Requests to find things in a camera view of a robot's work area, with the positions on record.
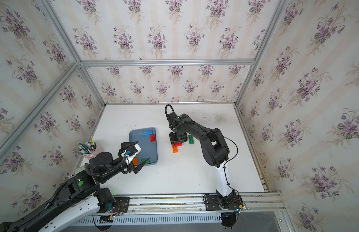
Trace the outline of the long red lego brick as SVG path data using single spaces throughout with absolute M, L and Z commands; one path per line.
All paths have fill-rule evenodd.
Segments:
M 182 146 L 182 145 L 183 145 L 183 143 L 177 143 L 177 142 L 175 142 L 175 143 L 172 145 L 172 147 L 177 148 L 177 147 L 180 147 L 180 146 Z

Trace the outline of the blue-grey plastic tray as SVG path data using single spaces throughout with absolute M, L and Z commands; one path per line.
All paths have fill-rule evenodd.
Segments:
M 137 129 L 129 132 L 129 142 L 138 141 L 138 145 L 141 147 L 141 152 L 136 156 L 138 158 L 138 164 L 142 159 L 150 158 L 150 163 L 147 165 L 155 165 L 158 161 L 158 149 L 157 141 L 151 142 L 150 136 L 143 136 L 143 131 L 152 130 L 156 135 L 155 128 Z

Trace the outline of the light blue lego brick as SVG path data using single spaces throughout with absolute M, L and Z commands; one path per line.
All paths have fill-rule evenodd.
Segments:
M 145 130 L 143 131 L 143 136 L 150 136 L 153 134 L 153 131 L 152 130 Z

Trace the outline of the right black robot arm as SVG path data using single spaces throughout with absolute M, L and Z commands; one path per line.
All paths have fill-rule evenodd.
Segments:
M 218 128 L 206 128 L 193 121 L 188 115 L 166 114 L 171 133 L 171 145 L 189 142 L 189 136 L 200 143 L 203 158 L 206 163 L 216 170 L 216 194 L 220 202 L 229 203 L 236 199 L 236 190 L 228 181 L 228 161 L 230 149 L 226 139 Z

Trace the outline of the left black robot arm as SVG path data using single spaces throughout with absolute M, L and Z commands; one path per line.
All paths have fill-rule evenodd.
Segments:
M 84 165 L 84 169 L 61 184 L 52 197 L 28 215 L 15 222 L 0 224 L 0 232 L 54 232 L 89 214 L 112 213 L 116 200 L 108 188 L 102 188 L 115 175 L 137 174 L 145 161 L 132 161 L 141 152 L 138 142 L 124 142 L 113 158 L 101 152 Z

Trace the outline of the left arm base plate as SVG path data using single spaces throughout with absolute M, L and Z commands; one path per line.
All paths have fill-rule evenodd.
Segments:
M 115 197 L 112 199 L 97 199 L 95 214 L 122 215 L 128 212 L 130 197 Z

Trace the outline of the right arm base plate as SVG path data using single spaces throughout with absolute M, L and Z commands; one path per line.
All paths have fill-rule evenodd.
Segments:
M 205 194 L 203 196 L 203 202 L 205 204 L 206 211 L 239 211 L 244 210 L 245 205 L 240 195 L 231 193 L 226 197 L 221 195 Z

